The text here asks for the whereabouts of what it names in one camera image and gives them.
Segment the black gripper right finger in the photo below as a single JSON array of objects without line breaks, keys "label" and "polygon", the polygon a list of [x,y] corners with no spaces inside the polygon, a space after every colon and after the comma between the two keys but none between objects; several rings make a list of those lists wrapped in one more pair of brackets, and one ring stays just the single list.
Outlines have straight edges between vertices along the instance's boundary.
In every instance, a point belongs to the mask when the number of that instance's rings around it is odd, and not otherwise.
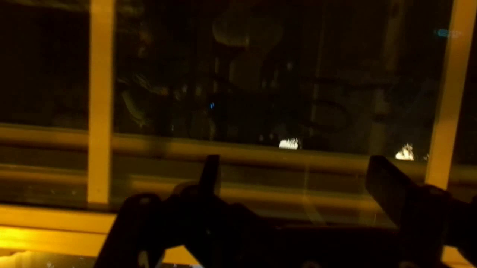
[{"label": "black gripper right finger", "polygon": [[365,189],[402,232],[444,232],[450,195],[432,184],[419,184],[384,156],[368,160]]}]

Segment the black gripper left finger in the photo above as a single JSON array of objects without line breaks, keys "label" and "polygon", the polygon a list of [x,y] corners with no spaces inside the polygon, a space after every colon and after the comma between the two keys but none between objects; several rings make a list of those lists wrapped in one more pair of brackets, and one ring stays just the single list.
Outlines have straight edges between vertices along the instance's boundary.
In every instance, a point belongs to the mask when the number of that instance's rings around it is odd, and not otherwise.
[{"label": "black gripper left finger", "polygon": [[202,196],[213,196],[219,190],[220,177],[220,156],[208,154],[205,157],[201,177],[198,180],[198,190]]}]

